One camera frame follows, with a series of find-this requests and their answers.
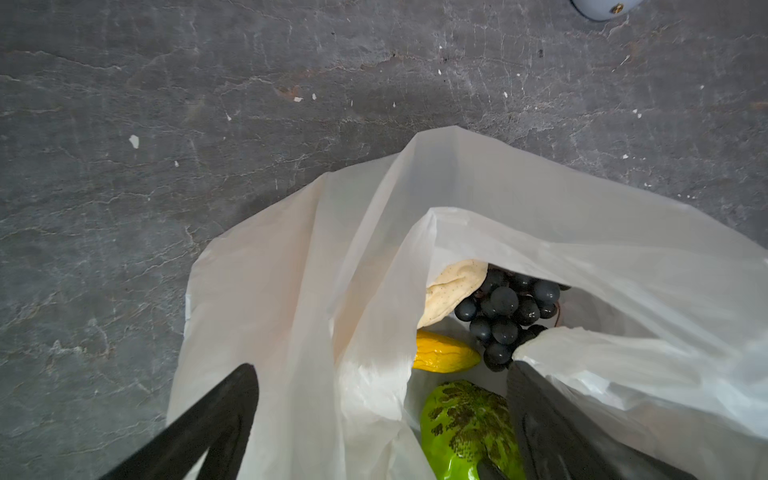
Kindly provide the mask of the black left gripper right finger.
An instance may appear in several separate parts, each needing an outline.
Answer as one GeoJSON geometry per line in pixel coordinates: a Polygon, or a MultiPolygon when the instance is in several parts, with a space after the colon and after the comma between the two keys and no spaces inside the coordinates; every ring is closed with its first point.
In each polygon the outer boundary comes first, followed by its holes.
{"type": "Polygon", "coordinates": [[[525,479],[692,479],[694,476],[611,437],[532,366],[506,373],[510,425],[525,479]]]}

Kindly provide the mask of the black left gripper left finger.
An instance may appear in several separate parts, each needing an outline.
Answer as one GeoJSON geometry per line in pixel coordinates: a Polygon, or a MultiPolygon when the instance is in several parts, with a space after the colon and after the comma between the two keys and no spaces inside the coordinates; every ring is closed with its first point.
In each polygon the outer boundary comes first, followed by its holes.
{"type": "Polygon", "coordinates": [[[200,479],[235,479],[259,400],[253,365],[243,363],[121,462],[105,479],[183,479],[202,460],[200,479]]]}

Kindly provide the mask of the green fake fruit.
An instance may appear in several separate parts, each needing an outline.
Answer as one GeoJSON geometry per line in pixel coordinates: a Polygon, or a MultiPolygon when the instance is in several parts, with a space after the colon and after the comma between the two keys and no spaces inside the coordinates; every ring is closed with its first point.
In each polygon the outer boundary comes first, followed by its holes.
{"type": "Polygon", "coordinates": [[[438,479],[477,479],[491,461],[508,479],[525,477],[507,400],[466,380],[445,382],[427,396],[421,447],[438,479]]]}

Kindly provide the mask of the yellow fake fruit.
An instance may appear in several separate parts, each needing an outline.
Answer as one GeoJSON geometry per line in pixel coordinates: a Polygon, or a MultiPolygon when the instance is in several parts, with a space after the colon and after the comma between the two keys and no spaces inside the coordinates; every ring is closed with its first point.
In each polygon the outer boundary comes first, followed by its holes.
{"type": "Polygon", "coordinates": [[[481,355],[472,347],[451,337],[419,330],[416,334],[417,352],[412,364],[415,370],[450,374],[469,370],[478,365],[481,355]]]}

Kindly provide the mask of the white plastic bag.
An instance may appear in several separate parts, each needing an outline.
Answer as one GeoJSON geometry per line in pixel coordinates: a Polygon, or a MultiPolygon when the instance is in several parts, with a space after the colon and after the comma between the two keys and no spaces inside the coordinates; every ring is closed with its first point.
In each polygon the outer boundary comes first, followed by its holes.
{"type": "Polygon", "coordinates": [[[457,127],[327,173],[194,263],[175,420],[234,368],[243,479],[429,479],[425,294],[481,260],[567,286],[520,352],[615,439],[700,479],[767,475],[767,252],[697,209],[457,127]]]}

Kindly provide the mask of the dark purple fake grapes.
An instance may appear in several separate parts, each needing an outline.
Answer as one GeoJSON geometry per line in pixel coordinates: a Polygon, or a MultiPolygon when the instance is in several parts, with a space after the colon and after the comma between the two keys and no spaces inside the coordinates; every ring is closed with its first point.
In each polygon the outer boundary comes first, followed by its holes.
{"type": "Polygon", "coordinates": [[[460,293],[448,312],[469,325],[483,347],[485,366],[500,372],[508,368],[514,352],[559,322],[562,294],[571,287],[495,265],[483,265],[479,279],[460,293]]]}

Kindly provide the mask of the beige fake fruit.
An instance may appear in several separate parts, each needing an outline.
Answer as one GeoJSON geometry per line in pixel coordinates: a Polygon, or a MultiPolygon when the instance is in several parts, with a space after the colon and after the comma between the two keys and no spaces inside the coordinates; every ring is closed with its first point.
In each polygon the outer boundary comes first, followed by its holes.
{"type": "Polygon", "coordinates": [[[447,266],[427,288],[424,312],[417,328],[442,321],[481,287],[487,272],[488,263],[480,260],[463,260],[447,266]]]}

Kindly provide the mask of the light blue alarm clock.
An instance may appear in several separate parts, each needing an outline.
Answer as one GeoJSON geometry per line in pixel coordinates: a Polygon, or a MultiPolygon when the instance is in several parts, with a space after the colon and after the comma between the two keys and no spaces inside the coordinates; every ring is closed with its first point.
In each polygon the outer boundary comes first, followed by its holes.
{"type": "Polygon", "coordinates": [[[582,16],[597,22],[626,15],[643,2],[644,0],[571,0],[582,16]]]}

